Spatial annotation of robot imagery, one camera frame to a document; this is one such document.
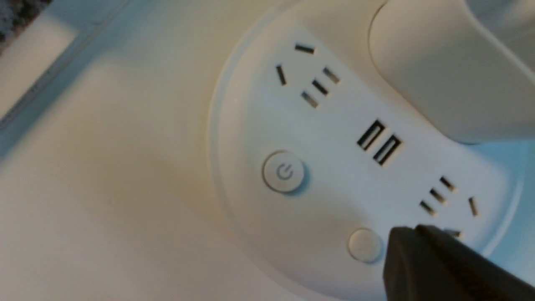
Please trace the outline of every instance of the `white surface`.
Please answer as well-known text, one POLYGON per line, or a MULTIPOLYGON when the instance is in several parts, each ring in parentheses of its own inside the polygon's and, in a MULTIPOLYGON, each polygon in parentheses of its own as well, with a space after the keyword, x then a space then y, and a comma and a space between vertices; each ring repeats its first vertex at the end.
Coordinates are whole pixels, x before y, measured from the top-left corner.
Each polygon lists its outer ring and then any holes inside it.
MULTIPOLYGON (((305 22, 316 16, 305 12, 328 12, 336 18, 358 11, 362 23, 353 37, 361 51, 353 57, 359 65, 371 65, 362 49, 367 49, 369 20, 380 5, 310 0, 271 12, 237 47, 214 95, 209 155, 228 217, 262 270, 274 268, 276 272, 266 273, 298 283, 311 292, 311 300, 384 299, 384 262, 363 264, 347 252, 347 239, 359 228, 373 229, 387 241, 394 226, 435 224, 462 231, 462 242, 489 255, 522 190, 524 144, 465 146, 451 141, 422 116, 411 115, 413 108, 398 95, 384 98, 387 93, 374 91, 361 76, 377 72, 352 72, 305 22), (295 51, 296 43, 314 47, 314 54, 295 51), (286 85, 279 80, 278 65, 286 85), (338 84, 323 74, 325 66, 340 78, 338 84), (313 80, 327 95, 314 88, 313 80), (303 91, 317 107, 301 97, 303 91), (398 102, 395 110, 393 102, 398 102), (387 130, 364 151, 357 140, 377 119, 387 130), (392 135, 403 145, 380 166, 374 155, 392 135), (305 162, 309 180, 296 193, 273 192, 258 177, 274 149, 290 149, 305 162), (454 192, 441 184, 442 176, 456 186, 454 192), (432 189, 447 204, 435 199, 432 189), (470 209, 471 197, 478 203, 477 217, 470 209), (419 205, 422 200, 435 216, 419 205)), ((316 23, 334 32, 328 22, 316 23)))
POLYGON ((347 244, 353 258, 370 264, 381 256, 381 238, 370 229, 358 229, 347 244))
POLYGON ((305 171, 299 157, 288 151, 281 151, 271 154, 266 159, 262 174, 269 188, 288 193, 303 184, 305 171))
MULTIPOLYGON (((2 300, 314 300, 244 254, 206 163, 212 87, 240 37, 275 4, 133 0, 0 133, 0 146, 9 143, 36 108, 52 103, 0 165, 2 300)), ((367 51, 361 43, 343 38, 365 33, 326 26, 367 18, 346 12, 317 14, 310 30, 352 72, 373 70, 352 61, 367 51)), ((404 104, 377 74, 363 74, 390 107, 404 104)), ((535 185, 526 190, 493 260, 535 283, 535 185)))
POLYGON ((465 1, 390 0, 370 32, 377 69, 456 141, 535 138, 535 74, 465 1))
POLYGON ((46 86, 124 0, 54 0, 0 56, 0 116, 46 86))

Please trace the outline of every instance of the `usb port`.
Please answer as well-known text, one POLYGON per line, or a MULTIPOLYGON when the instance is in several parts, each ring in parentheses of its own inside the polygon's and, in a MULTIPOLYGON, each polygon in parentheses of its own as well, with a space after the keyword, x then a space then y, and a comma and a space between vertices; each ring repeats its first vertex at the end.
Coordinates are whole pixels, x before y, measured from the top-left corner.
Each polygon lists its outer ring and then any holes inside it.
POLYGON ((358 140, 357 144, 362 147, 363 150, 367 151, 368 148, 377 140, 385 130, 385 126, 379 120, 376 120, 371 127, 362 135, 358 140))
POLYGON ((395 151, 400 147, 401 141, 394 135, 381 147, 381 149, 373 156, 373 159, 377 161, 381 166, 392 157, 395 151))

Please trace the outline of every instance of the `outlet slot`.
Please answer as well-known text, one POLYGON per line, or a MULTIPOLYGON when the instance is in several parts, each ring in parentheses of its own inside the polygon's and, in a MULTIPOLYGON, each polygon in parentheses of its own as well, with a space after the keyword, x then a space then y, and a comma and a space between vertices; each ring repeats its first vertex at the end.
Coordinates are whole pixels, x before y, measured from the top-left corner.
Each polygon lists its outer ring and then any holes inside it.
POLYGON ((448 179, 446 179, 445 177, 441 177, 440 178, 440 182, 446 187, 448 188, 448 190, 450 190, 451 192, 455 192, 457 190, 457 188, 455 188, 455 186, 453 186, 453 184, 448 181, 448 179))
POLYGON ((429 193, 434 196, 434 198, 439 201, 442 205, 445 205, 448 201, 436 191, 434 188, 429 191, 429 193))
POLYGON ((308 47, 302 44, 296 44, 295 51, 304 52, 306 54, 314 54, 316 52, 316 48, 308 47))
POLYGON ((457 237, 457 238, 460 238, 463 236, 463 232, 461 231, 458 231, 458 230, 452 230, 452 229, 444 229, 444 232, 446 232, 447 234, 453 236, 453 237, 457 237))
POLYGON ((340 78, 337 77, 329 68, 323 68, 323 74, 325 74, 336 85, 340 82, 340 78))
POLYGON ((282 65, 277 66, 277 74, 279 75, 280 84, 286 86, 286 76, 284 75, 284 70, 282 70, 282 65))
POLYGON ((468 199, 468 203, 470 204, 470 209, 472 210, 472 215, 474 217, 478 216, 479 215, 479 211, 477 209, 476 198, 468 199))
POLYGON ((317 79, 315 79, 312 84, 314 85, 314 87, 316 87, 316 89, 318 89, 318 91, 320 91, 323 95, 327 96, 329 95, 329 91, 322 85, 319 83, 319 81, 317 79))
POLYGON ((385 126, 376 120, 371 127, 362 135, 357 144, 367 151, 377 138, 385 131, 385 126))
POLYGON ((385 163, 392 157, 392 155, 399 149, 401 140, 392 135, 388 141, 381 147, 381 149, 373 156, 373 159, 384 166, 385 163))
POLYGON ((420 202, 420 207, 422 207, 429 215, 435 217, 437 212, 431 206, 429 206, 425 201, 420 202))
POLYGON ((308 102, 308 104, 313 107, 314 109, 316 109, 318 107, 318 102, 312 97, 310 96, 310 94, 307 93, 307 91, 304 91, 302 94, 301 94, 301 97, 306 100, 306 102, 308 102))

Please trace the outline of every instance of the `white power strip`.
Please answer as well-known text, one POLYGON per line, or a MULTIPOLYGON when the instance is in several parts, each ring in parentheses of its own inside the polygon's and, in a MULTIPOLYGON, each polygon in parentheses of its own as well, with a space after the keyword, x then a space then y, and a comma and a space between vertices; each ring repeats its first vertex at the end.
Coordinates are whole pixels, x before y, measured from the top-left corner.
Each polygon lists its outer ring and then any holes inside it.
MULTIPOLYGON (((526 146, 458 144, 405 100, 377 93, 303 21, 314 18, 306 12, 334 15, 333 7, 359 4, 293 2, 242 40, 214 95, 209 160, 236 233, 275 278, 317 300, 381 300, 384 253, 355 260, 351 235, 371 229, 386 245, 394 226, 434 224, 489 255, 516 209, 526 146), (262 176, 265 160, 281 150, 305 166, 304 183, 289 194, 262 176)), ((370 16, 363 22, 379 9, 363 7, 370 16)), ((369 23, 362 26, 357 32, 367 33, 369 23)), ((359 53, 355 60, 372 64, 359 53)))

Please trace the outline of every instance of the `power symbol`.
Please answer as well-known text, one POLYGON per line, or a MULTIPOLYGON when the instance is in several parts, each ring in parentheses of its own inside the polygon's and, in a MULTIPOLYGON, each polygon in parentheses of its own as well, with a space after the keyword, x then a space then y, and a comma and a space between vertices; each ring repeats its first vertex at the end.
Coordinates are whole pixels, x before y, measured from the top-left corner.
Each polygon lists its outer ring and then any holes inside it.
POLYGON ((292 169, 292 165, 291 164, 288 164, 288 166, 286 166, 286 164, 281 164, 279 165, 279 167, 277 167, 277 177, 283 181, 287 181, 289 179, 291 179, 293 176, 294 176, 294 171, 291 170, 292 169))

